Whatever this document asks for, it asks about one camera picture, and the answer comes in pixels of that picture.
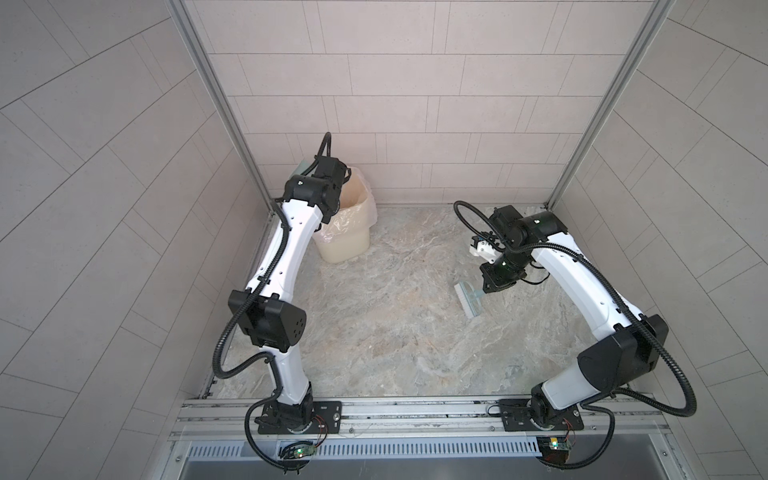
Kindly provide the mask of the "grey-green hand brush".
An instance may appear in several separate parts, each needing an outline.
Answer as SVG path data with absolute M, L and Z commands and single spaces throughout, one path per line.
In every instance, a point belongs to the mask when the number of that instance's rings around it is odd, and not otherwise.
M 462 309 L 468 319 L 478 317 L 482 313 L 482 298 L 485 292 L 475 289 L 466 281 L 460 281 L 454 289 L 462 306 Z

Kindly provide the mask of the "beige trash bin with bag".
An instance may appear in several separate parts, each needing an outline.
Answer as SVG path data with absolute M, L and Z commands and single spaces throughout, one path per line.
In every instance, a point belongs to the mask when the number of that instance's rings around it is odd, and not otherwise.
M 341 190 L 339 211 L 312 236 L 321 258 L 338 264 L 365 253 L 377 219 L 372 188 L 362 171 L 352 167 L 351 178 Z

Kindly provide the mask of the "grey-green plastic dustpan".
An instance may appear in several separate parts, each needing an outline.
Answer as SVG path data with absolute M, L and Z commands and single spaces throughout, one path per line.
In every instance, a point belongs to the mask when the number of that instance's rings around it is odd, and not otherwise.
M 314 156 L 304 158 L 291 173 L 291 176 L 311 176 L 316 170 L 317 164 L 318 161 Z

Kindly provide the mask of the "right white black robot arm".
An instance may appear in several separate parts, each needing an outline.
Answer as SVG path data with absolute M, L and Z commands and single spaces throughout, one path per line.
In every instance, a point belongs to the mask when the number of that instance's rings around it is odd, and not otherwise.
M 611 395 L 626 395 L 663 413 L 691 417 L 697 399 L 690 380 L 666 350 L 669 333 L 659 315 L 647 316 L 626 300 L 576 245 L 566 225 L 552 212 L 523 216 L 513 206 L 485 215 L 474 205 L 457 200 L 456 215 L 475 214 L 486 226 L 473 228 L 470 251 L 483 258 L 483 291 L 496 293 L 527 280 L 527 268 L 537 264 L 569 296 L 586 320 L 595 343 L 582 351 L 573 365 L 531 391 L 533 420 L 552 424 L 573 406 L 586 406 Z M 664 363 L 677 380 L 684 398 L 674 407 L 628 388 L 628 383 Z

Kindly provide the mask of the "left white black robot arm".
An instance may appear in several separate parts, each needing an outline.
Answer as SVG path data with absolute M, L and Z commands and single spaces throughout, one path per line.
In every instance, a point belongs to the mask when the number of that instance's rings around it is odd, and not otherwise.
M 218 379 L 232 378 L 260 359 L 268 362 L 275 398 L 266 406 L 291 430 L 306 427 L 313 416 L 311 384 L 298 347 L 307 314 L 292 303 L 294 287 L 312 235 L 339 212 L 342 187 L 350 178 L 351 169 L 332 155 L 332 134 L 325 133 L 312 163 L 292 175 L 283 195 L 272 201 L 278 227 L 246 289 L 231 292 L 233 316 L 214 347 L 212 370 Z M 227 369 L 223 355 L 235 329 L 259 351 Z

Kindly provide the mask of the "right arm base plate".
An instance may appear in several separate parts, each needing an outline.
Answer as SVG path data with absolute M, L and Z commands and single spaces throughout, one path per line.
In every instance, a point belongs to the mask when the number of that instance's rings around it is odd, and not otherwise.
M 558 410 L 544 398 L 506 398 L 498 402 L 506 432 L 581 431 L 584 429 L 577 405 Z

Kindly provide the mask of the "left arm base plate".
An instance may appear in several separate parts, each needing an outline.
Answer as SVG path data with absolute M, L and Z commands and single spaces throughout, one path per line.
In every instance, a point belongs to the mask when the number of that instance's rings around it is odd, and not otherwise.
M 254 419 L 261 435 L 337 434 L 340 430 L 342 403 L 317 401 L 287 405 L 270 402 Z

